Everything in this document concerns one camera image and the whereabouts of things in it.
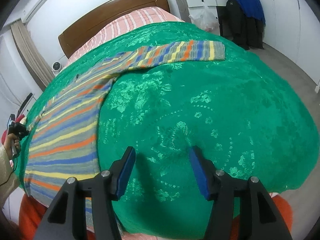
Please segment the beige sleeve forearm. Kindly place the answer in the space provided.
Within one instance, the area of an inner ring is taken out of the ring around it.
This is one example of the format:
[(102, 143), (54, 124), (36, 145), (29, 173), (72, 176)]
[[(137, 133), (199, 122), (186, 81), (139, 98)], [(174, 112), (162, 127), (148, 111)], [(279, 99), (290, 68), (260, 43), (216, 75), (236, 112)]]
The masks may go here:
[(13, 191), (15, 191), (16, 188), (20, 185), (20, 182), (16, 174), (14, 173), (11, 174), (12, 171), (13, 169), (11, 168), (7, 152), (4, 146), (1, 146), (0, 184), (4, 184), (4, 185), (1, 185), (1, 188), (0, 188), (1, 208), (4, 206), (10, 194)]

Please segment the person's left hand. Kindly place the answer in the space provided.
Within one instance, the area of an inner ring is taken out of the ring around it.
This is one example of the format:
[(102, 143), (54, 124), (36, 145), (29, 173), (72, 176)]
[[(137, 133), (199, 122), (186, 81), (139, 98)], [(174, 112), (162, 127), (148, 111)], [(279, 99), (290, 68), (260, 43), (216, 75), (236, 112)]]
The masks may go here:
[(9, 160), (12, 160), (12, 158), (15, 155), (17, 155), (18, 151), (20, 150), (20, 140), (16, 135), (11, 133), (7, 135), (3, 146), (5, 148), (5, 151), (8, 155)]

